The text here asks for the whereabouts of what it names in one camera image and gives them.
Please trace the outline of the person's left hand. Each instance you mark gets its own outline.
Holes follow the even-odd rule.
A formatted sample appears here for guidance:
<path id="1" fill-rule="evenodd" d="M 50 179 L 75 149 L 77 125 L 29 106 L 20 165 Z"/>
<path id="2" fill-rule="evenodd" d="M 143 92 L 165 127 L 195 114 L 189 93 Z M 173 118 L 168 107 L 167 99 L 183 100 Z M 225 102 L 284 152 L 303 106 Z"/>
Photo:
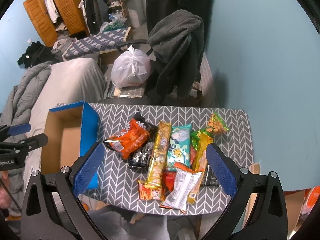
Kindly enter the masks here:
<path id="1" fill-rule="evenodd" d="M 9 178 L 8 171 L 1 172 L 1 182 L 7 189 L 9 189 L 10 178 Z M 12 199 L 10 198 L 9 194 L 7 193 L 3 185 L 1 185 L 0 206 L 1 206 L 1 209 L 8 209 L 11 206 Z"/>

